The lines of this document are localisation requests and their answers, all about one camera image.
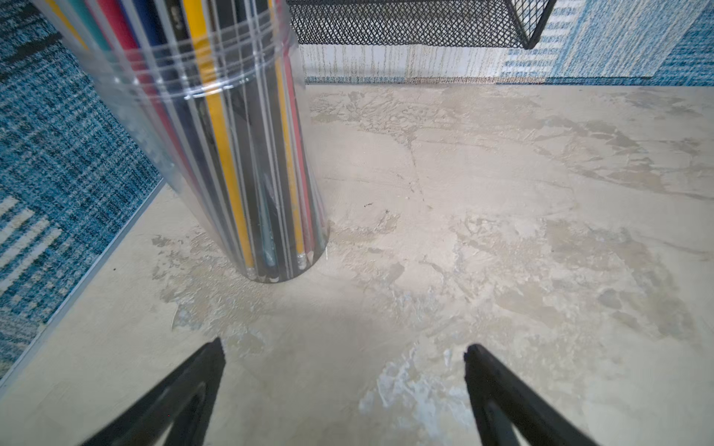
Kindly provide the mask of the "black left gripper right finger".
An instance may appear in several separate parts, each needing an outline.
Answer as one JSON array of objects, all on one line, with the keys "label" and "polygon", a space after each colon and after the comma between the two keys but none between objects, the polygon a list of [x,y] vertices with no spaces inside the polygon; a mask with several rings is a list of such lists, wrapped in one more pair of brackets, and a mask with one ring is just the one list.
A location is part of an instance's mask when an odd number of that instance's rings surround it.
[{"label": "black left gripper right finger", "polygon": [[464,353],[465,382],[483,445],[593,445],[486,347]]}]

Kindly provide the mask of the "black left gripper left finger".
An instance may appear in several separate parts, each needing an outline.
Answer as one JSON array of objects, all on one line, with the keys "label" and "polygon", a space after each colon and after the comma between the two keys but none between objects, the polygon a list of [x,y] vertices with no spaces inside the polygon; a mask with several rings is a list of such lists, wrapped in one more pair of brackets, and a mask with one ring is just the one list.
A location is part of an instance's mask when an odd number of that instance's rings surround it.
[{"label": "black left gripper left finger", "polygon": [[221,340],[187,360],[85,445],[202,445],[226,365]]}]

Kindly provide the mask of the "clear tube of coloured pencils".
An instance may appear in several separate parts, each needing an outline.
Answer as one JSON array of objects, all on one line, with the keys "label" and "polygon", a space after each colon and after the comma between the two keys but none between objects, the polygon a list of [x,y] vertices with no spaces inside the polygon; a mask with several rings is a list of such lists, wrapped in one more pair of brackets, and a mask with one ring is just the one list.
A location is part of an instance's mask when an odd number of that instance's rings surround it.
[{"label": "clear tube of coloured pencils", "polygon": [[325,252],[284,1],[40,1],[100,98],[247,279]]}]

